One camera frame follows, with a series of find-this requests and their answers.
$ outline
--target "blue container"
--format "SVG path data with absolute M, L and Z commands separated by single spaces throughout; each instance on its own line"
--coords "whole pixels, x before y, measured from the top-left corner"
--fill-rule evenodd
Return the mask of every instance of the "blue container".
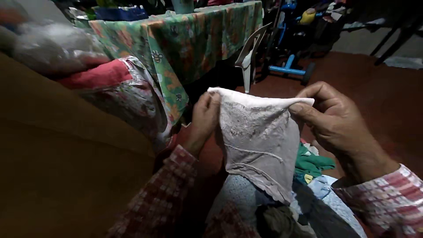
M 105 7 L 94 7 L 93 9 L 96 13 L 97 20 L 132 22 L 148 18 L 148 14 L 144 8 L 138 6 L 130 7 L 128 10 Z

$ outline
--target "black wheel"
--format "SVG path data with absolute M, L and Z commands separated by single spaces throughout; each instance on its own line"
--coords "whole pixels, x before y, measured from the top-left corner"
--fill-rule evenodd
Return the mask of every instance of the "black wheel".
M 305 71 L 305 74 L 302 77 L 301 85 L 306 86 L 308 84 L 308 81 L 310 81 L 310 77 L 313 74 L 313 70 L 314 70 L 315 66 L 316 66 L 316 64 L 314 62 L 311 62 L 308 65 L 307 70 Z

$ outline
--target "yellow object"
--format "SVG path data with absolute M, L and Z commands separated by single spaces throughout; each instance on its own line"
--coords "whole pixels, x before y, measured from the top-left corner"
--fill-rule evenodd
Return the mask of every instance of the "yellow object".
M 309 175 L 309 174 L 305 174 L 304 175 L 304 180 L 307 184 L 309 184 L 312 180 L 313 180 L 313 176 Z
M 316 16 L 316 10 L 313 8 L 309 8 L 302 14 L 302 17 L 299 23 L 303 25 L 310 24 L 314 20 L 315 16 Z

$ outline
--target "white plastic chair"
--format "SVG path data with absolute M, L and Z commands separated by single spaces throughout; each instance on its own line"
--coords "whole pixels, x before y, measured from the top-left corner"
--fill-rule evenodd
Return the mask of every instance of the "white plastic chair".
M 234 66 L 242 69 L 242 76 L 244 77 L 244 88 L 245 93 L 250 92 L 250 82 L 255 77 L 255 53 L 257 48 L 260 45 L 261 40 L 263 39 L 264 33 L 266 32 L 267 27 L 271 23 L 261 27 L 256 30 L 247 40 L 244 47 L 241 50 L 241 53 L 238 56 L 238 59 L 235 61 Z

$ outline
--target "table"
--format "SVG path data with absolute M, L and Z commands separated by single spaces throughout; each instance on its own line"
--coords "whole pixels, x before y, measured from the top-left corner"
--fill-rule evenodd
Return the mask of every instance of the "table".
M 191 83 L 240 49 L 262 24 L 261 1 L 174 12 L 134 22 L 89 22 L 112 57 L 137 57 L 159 84 L 174 125 L 189 98 Z

